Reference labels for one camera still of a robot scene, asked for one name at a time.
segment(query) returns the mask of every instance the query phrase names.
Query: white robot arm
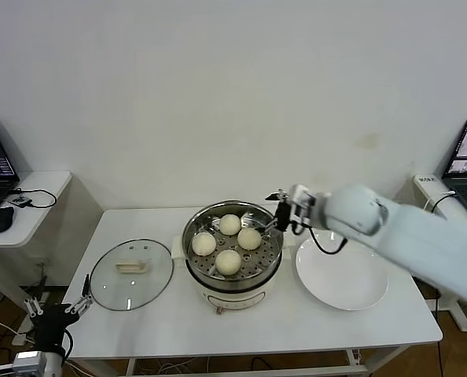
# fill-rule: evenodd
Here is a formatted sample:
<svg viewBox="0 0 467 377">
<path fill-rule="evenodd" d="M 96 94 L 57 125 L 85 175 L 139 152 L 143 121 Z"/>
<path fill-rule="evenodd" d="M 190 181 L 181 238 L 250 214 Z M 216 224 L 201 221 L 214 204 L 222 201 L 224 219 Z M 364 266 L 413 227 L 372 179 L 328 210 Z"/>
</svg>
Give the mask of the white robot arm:
<svg viewBox="0 0 467 377">
<path fill-rule="evenodd" d="M 467 301 L 467 225 L 394 203 L 361 185 L 332 194 L 311 194 L 294 185 L 268 199 L 275 197 L 278 229 L 333 230 Z"/>
<path fill-rule="evenodd" d="M 42 309 L 36 298 L 26 299 L 29 317 L 36 326 L 33 350 L 19 352 L 12 364 L 0 365 L 0 377 L 61 377 L 62 367 L 72 350 L 66 353 L 62 340 L 66 327 L 74 324 L 94 302 L 87 275 L 82 294 L 72 304 L 55 304 Z"/>
</svg>

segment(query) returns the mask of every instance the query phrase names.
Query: table leg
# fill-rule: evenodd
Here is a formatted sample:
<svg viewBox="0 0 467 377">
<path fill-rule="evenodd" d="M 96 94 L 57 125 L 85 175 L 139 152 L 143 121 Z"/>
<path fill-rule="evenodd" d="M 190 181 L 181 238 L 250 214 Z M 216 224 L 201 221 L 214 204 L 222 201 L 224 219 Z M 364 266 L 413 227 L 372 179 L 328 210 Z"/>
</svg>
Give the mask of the table leg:
<svg viewBox="0 0 467 377">
<path fill-rule="evenodd" d="M 73 359 L 72 362 L 89 371 L 96 377 L 116 377 L 119 373 L 103 360 Z"/>
<path fill-rule="evenodd" d="M 365 366 L 368 368 L 368 373 L 361 377 L 368 377 L 371 373 L 376 372 L 389 361 L 400 355 L 401 352 L 407 350 L 408 347 L 410 346 L 387 347 L 378 350 L 372 357 L 366 360 Z"/>
<path fill-rule="evenodd" d="M 16 305 L 21 307 L 22 309 L 26 310 L 24 305 L 24 300 L 29 298 L 29 295 L 24 292 L 17 283 L 14 282 L 13 278 L 9 273 L 6 272 L 0 265 L 0 292 L 4 294 L 4 296 L 8 297 L 12 300 Z"/>
<path fill-rule="evenodd" d="M 129 359 L 129 364 L 127 366 L 127 370 L 125 371 L 125 375 L 134 375 L 134 368 L 136 367 L 136 363 L 138 359 Z"/>
<path fill-rule="evenodd" d="M 454 318 L 454 321 L 459 327 L 459 330 L 461 330 L 462 332 L 467 332 L 467 316 L 462 311 L 458 300 L 459 297 L 456 295 L 442 293 L 441 297 L 438 300 L 438 311 L 449 312 L 452 318 Z M 428 305 L 429 310 L 431 310 L 432 312 L 436 310 L 435 299 L 425 300 L 425 303 Z"/>
<path fill-rule="evenodd" d="M 360 365 L 361 364 L 361 351 L 356 350 L 358 356 L 354 355 L 353 350 L 345 350 L 347 354 L 347 359 L 349 360 L 349 365 Z"/>
</svg>

